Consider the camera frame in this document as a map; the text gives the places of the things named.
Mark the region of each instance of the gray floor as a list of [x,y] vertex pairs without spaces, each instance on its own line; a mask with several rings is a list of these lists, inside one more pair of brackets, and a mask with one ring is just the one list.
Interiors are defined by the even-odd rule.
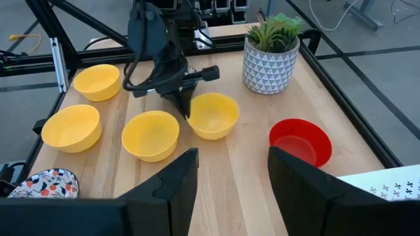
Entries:
[[[266,9],[268,0],[250,0],[251,6]],[[114,28],[122,34],[127,33],[127,21],[130,0],[69,0],[77,7]],[[308,0],[293,2],[313,21]],[[390,13],[392,0],[375,1],[370,14],[384,24],[378,32],[365,27],[361,21],[347,14],[335,31],[325,34],[343,52],[363,50],[389,49],[420,45],[420,16],[409,18],[402,23],[394,24],[394,16]],[[410,3],[420,6],[420,0]],[[326,28],[336,25],[344,13],[343,0],[312,0],[312,6],[320,22]],[[272,13],[284,12],[289,16],[298,14],[284,0],[273,1]],[[64,29],[68,33],[75,48],[81,50],[91,38],[101,34],[89,26],[75,20],[65,12],[54,8]],[[396,0],[394,12],[397,20],[415,13],[413,7]],[[1,49],[6,50],[12,42],[10,34],[24,33],[35,21],[35,16],[26,6],[24,0],[0,1],[0,42]],[[249,14],[250,22],[256,21]],[[31,33],[41,34],[43,41],[33,54],[50,53],[48,37],[40,25]],[[25,39],[14,52],[30,50],[36,39]],[[333,54],[334,51],[322,40],[316,55]],[[393,102],[414,124],[420,126],[420,87],[418,58],[420,51],[398,52],[372,56],[356,56],[350,58],[370,80]],[[420,141],[384,106],[384,104],[366,87],[359,77],[340,59],[322,60],[321,64],[336,80],[354,105],[362,112],[375,131],[387,143],[394,154],[405,165],[419,164]],[[24,75],[0,78],[0,87],[54,82],[54,73]],[[31,131],[36,120],[45,118],[58,94],[56,88],[42,88],[16,92],[0,92],[0,163],[24,160],[36,135]]]

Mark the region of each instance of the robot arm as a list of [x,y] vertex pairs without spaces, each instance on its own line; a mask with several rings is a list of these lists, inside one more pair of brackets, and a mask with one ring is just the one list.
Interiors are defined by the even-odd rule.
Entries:
[[[199,27],[196,24],[201,20],[190,2],[189,6],[190,22],[194,27]],[[128,44],[135,53],[135,59],[124,78],[123,88],[132,91],[135,97],[156,92],[170,100],[181,115],[188,118],[197,82],[218,79],[220,73],[217,66],[188,73],[188,62],[182,52],[176,25],[177,15],[177,12],[163,12],[153,3],[135,0],[128,28]],[[154,69],[145,81],[134,85],[130,82],[130,76],[141,58],[153,58]]]

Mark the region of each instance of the white geometric patterned pot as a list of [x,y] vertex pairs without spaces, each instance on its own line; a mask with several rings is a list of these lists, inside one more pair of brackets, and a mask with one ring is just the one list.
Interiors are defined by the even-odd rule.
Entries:
[[301,42],[283,53],[257,50],[245,37],[243,53],[243,82],[259,94],[277,94],[289,84]]

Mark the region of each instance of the potted plant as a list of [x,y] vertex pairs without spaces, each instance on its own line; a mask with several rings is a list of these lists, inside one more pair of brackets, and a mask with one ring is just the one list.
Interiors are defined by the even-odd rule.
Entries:
[[243,82],[259,94],[276,94],[290,82],[303,21],[282,13],[264,21],[256,14],[260,24],[250,28],[245,37]]

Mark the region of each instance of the yellow cable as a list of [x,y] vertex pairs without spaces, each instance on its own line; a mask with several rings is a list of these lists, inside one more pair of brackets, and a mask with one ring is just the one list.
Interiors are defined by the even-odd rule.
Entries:
[[31,53],[31,52],[33,52],[33,51],[35,51],[35,50],[37,50],[39,48],[39,46],[41,45],[42,35],[39,35],[39,34],[31,34],[31,35],[9,35],[9,40],[10,41],[15,41],[15,40],[18,40],[18,39],[20,39],[22,37],[38,37],[39,38],[38,44],[33,49],[31,49],[29,52],[27,52],[28,54]]

